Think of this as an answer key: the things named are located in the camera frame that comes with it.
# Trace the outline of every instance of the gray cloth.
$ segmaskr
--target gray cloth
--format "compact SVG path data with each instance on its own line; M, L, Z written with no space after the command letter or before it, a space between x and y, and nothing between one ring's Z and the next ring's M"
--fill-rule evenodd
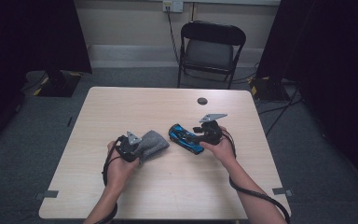
M136 149L136 152L141 152L139 163L142 164L155 158L169 146L170 144L159 133L153 130L149 131L142 137L142 141Z

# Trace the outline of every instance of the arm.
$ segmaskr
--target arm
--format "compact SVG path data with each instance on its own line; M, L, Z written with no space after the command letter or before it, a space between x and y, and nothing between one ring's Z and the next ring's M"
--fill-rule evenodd
M221 127L221 129L227 134L224 127ZM223 138L216 146L205 142L201 142L200 145L212 151L214 156L222 162L237 186L266 194L236 161L228 139ZM286 223L273 203L241 192L238 192L238 196L251 223Z
M107 146L108 149L111 149L113 144L113 142L109 143ZM118 156L119 154L115 150L112 153L111 160ZM121 158L115 159L110 163L107 173L107 185L103 190L100 200L84 221L85 224L96 223L112 213L127 180L130 178L138 164L139 159L136 159L133 162L126 162Z

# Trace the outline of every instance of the person's right hand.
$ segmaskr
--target person's right hand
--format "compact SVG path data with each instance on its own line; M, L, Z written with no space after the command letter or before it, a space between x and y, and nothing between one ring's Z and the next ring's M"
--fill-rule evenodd
M229 136L225 127L220 126L220 129L222 129L223 134ZM216 146L206 142L200 142L200 146L212 151L214 156L218 160L220 160L224 166L226 166L226 164L229 164L230 162L235 161L235 155L232 151L230 140L226 139L225 136L222 137L220 143Z

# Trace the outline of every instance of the chair seat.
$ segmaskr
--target chair seat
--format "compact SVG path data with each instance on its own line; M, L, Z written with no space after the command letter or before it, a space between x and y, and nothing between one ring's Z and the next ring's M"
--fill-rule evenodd
M233 47L231 45L189 40L184 65L229 71L232 68L232 60Z

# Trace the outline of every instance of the light wood table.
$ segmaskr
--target light wood table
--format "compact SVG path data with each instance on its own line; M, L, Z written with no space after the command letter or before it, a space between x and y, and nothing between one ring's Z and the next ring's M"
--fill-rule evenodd
M207 105L197 100L204 97ZM256 183L290 214L269 145L248 91L94 87L80 111L45 198L42 218L86 218L99 200L107 144L127 131L160 133L171 145L139 166L118 200L115 218L246 219L228 174L213 154L194 155L169 139L179 123L192 131L206 114L227 114L219 125L234 138L237 160Z

